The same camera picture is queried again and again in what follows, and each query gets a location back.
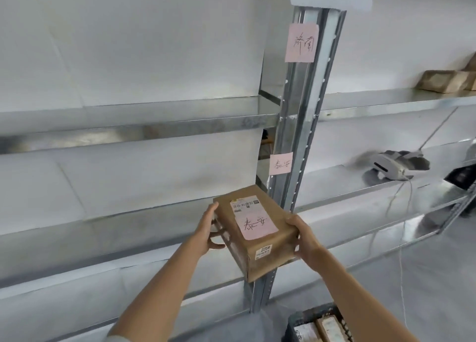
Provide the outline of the person's right hand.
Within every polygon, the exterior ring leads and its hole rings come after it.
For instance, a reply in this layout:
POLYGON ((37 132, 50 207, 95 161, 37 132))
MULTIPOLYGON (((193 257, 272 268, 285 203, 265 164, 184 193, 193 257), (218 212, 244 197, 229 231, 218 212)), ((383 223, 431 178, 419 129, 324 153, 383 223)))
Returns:
POLYGON ((317 273, 324 270, 328 251, 315 237, 311 227, 305 223, 305 232, 298 237, 298 250, 295 252, 308 267, 317 273))

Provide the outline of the person's left hand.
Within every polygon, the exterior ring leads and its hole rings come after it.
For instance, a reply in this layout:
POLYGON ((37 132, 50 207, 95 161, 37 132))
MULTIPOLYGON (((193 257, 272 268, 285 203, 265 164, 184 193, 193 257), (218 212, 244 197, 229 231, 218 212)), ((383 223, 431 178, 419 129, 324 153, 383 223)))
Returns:
POLYGON ((200 257, 205 255, 210 249, 226 248, 225 244, 217 244, 211 240, 211 238, 219 235, 218 232, 212 232, 211 227, 207 226, 207 210, 205 210, 192 237, 200 257))

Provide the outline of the brown cardboard parcel box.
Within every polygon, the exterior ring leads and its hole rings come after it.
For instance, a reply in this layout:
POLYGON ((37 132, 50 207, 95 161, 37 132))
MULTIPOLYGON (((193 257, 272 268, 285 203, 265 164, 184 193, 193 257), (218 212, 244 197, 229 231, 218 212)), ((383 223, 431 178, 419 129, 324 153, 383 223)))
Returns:
POLYGON ((217 196, 217 232, 247 282, 253 282, 294 258, 299 231, 290 212, 257 185, 217 196))

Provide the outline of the person's left forearm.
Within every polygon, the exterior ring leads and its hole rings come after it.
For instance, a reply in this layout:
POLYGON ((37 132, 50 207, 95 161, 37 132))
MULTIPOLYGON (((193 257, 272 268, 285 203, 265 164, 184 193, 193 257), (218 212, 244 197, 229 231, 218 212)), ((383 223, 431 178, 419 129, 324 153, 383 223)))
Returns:
POLYGON ((209 238, 183 243, 125 309, 104 342, 168 342, 209 238))

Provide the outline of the person's right forearm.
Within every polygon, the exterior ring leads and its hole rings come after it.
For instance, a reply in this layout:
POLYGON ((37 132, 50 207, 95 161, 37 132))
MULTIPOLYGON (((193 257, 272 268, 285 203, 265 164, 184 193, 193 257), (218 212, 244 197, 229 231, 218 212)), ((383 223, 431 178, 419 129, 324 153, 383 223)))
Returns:
POLYGON ((323 279, 355 342, 420 342, 328 250, 302 259, 323 279))

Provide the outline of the white shipping label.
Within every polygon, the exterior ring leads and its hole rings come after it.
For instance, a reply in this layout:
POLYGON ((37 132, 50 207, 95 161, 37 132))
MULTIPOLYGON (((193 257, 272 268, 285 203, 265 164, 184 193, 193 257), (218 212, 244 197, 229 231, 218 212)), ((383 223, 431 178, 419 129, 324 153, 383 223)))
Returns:
POLYGON ((236 217, 258 213, 262 209, 262 205, 256 195, 233 200, 230 202, 230 206, 236 217))

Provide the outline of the pink handwritten note on parcel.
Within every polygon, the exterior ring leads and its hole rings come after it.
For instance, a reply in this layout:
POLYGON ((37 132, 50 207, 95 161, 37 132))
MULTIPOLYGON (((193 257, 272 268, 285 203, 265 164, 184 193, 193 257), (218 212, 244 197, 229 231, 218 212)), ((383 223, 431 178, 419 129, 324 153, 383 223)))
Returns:
POLYGON ((278 232, 268 213, 260 205, 234 210, 235 220, 245 240, 251 241, 278 232))

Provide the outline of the small pink handwritten shelf note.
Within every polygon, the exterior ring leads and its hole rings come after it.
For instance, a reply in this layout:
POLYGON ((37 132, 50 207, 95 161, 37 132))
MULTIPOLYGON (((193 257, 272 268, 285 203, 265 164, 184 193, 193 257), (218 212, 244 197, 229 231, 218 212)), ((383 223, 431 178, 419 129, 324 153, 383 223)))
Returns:
POLYGON ((270 176, 288 174, 292 171, 293 152, 284 154, 271 154, 269 158, 270 176))

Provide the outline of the black plastic crate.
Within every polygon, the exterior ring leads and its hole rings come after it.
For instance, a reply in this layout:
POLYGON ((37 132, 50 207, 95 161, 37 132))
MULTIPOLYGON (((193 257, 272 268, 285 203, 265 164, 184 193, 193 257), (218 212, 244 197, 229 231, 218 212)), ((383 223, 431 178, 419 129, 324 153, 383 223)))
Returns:
POLYGON ((343 320, 343 317, 338 307, 334 303, 323 304, 318 307, 307 309, 305 311, 299 311, 290 315, 288 320, 288 326, 284 336, 282 337, 281 342, 297 342, 297 338, 293 330, 295 326, 315 322, 317 319, 327 315, 334 315, 343 327, 343 330, 348 337, 348 341, 354 342, 354 339, 347 327, 347 324, 343 320))

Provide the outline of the pale parcel in crate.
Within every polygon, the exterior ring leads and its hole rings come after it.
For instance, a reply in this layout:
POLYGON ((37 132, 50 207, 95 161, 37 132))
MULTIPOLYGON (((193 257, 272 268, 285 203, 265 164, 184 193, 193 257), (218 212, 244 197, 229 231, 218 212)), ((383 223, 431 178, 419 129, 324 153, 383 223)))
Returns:
POLYGON ((297 342, 322 342, 314 322, 305 323, 293 328, 297 342))

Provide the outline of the brown parcel in crate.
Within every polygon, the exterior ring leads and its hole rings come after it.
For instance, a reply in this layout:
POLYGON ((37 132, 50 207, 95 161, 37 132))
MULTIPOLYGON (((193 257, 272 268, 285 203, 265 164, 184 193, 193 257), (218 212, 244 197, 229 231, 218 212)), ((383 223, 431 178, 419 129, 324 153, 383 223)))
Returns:
POLYGON ((315 321, 323 342, 349 342, 343 327, 334 315, 323 316, 315 321))

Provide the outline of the white handheld barcode scanner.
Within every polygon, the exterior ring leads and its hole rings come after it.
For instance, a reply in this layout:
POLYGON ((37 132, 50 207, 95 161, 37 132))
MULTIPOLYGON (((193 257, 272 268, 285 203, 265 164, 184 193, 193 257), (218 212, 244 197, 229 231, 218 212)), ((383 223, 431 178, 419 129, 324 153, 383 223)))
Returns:
POLYGON ((372 168, 387 179, 393 181, 409 181, 415 176, 430 171, 430 161, 421 151, 391 151, 377 153, 369 159, 372 168))

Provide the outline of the galvanized steel shelving unit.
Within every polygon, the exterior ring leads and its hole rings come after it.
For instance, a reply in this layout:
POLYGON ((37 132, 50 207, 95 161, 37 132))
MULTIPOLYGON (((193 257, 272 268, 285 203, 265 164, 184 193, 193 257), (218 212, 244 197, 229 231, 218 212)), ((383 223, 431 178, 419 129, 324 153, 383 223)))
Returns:
POLYGON ((83 152, 160 141, 153 166, 165 171, 152 206, 0 235, 0 342, 100 342, 123 310, 194 231, 213 201, 211 182, 251 184, 267 193, 273 132, 284 126, 275 92, 237 99, 134 105, 132 125, 79 128, 0 138, 0 156, 83 152))
POLYGON ((433 137, 461 110, 476 106, 470 97, 437 97, 433 92, 409 89, 351 92, 324 95, 336 54, 346 12, 329 8, 293 7, 292 21, 323 27, 312 63, 290 63, 284 85, 259 96, 279 105, 274 152, 293 152, 288 174, 270 176, 259 162, 257 184, 285 210, 310 221, 321 243, 347 268, 442 233, 476 198, 476 183, 456 199, 451 184, 436 178, 443 153, 455 160, 468 141, 439 147, 412 148, 404 137, 406 124, 395 127, 366 127, 362 136, 354 130, 336 131, 336 141, 322 127, 337 122, 370 122, 382 117, 422 116, 427 111, 448 111, 448 116, 429 134, 433 137), (393 181, 374 170, 370 157, 391 151, 421 151, 430 161, 430 171, 409 181, 393 181))

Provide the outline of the black device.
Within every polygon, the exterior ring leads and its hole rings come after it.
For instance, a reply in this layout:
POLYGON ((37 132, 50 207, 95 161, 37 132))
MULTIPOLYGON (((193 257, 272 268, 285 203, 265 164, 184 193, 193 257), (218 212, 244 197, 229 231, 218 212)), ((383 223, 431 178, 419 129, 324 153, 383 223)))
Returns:
POLYGON ((462 192, 456 191, 457 188, 468 192, 473 183, 476 183, 476 163, 454 169, 444 180, 451 184, 450 192, 455 195, 452 199, 456 199, 456 193, 462 195, 462 192))

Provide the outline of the large pink handwritten shelf note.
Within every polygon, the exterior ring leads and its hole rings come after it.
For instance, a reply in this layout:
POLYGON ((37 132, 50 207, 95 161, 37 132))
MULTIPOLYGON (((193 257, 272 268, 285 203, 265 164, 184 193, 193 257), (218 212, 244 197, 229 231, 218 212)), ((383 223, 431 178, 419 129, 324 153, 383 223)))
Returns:
POLYGON ((285 62, 312 63, 318 46, 319 25, 291 23, 289 25, 285 62))

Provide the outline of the flat brown wrapped parcel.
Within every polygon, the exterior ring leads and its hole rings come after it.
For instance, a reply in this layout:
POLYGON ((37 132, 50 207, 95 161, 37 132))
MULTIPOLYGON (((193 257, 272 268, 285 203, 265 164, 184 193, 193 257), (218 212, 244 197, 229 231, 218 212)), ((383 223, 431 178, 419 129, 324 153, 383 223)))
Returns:
POLYGON ((467 86, 471 72, 460 70, 426 70, 415 88, 441 94, 462 91, 467 86))

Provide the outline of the brown cardboard parcel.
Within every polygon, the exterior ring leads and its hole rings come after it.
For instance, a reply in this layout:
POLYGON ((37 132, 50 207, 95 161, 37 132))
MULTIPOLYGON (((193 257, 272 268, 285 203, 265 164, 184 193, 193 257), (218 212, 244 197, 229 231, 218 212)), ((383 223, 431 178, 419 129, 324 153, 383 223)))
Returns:
POLYGON ((476 52, 470 58, 463 71, 468 73, 464 90, 476 91, 476 52))

